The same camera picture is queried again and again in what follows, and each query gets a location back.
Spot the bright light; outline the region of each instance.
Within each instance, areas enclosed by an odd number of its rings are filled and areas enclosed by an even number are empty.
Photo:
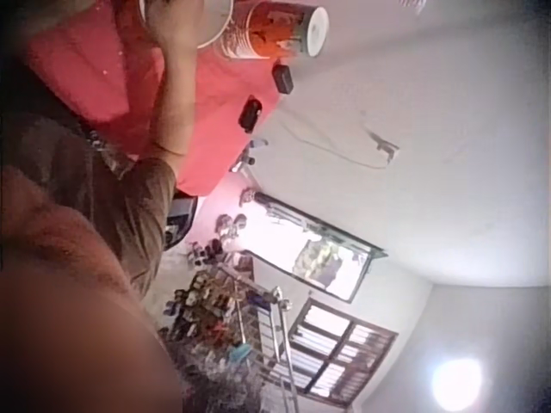
[[[432,379],[434,397],[446,411],[465,410],[474,403],[481,386],[480,365],[470,359],[449,361],[441,365]]]

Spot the table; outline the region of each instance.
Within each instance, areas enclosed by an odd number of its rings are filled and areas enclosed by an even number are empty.
[[[97,0],[33,38],[27,50],[29,66],[53,93],[130,155],[148,140],[164,67],[160,51],[144,41],[135,11],[132,0]],[[183,192],[209,194],[245,148],[249,136],[238,117],[250,96],[263,104],[261,121],[276,107],[273,64],[200,51],[195,131],[177,180]]]

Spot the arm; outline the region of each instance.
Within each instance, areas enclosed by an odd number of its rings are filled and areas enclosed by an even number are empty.
[[[195,53],[165,54],[152,120],[152,140],[142,157],[165,161],[177,177],[189,150],[195,117]]]
[[[198,21],[203,0],[153,0],[147,23],[164,55],[151,134],[142,157],[165,161],[175,176],[188,154],[195,118]]]

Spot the paint bottle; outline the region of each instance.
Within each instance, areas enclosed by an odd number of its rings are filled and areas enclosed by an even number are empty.
[[[329,15],[323,7],[271,1],[243,1],[218,40],[230,59],[316,57],[325,44]]]

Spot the brown shirt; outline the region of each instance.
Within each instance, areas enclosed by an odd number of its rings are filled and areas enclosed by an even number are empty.
[[[56,203],[87,218],[145,295],[158,270],[176,186],[166,163],[138,161],[119,179],[76,126],[20,113],[3,115],[3,156]]]

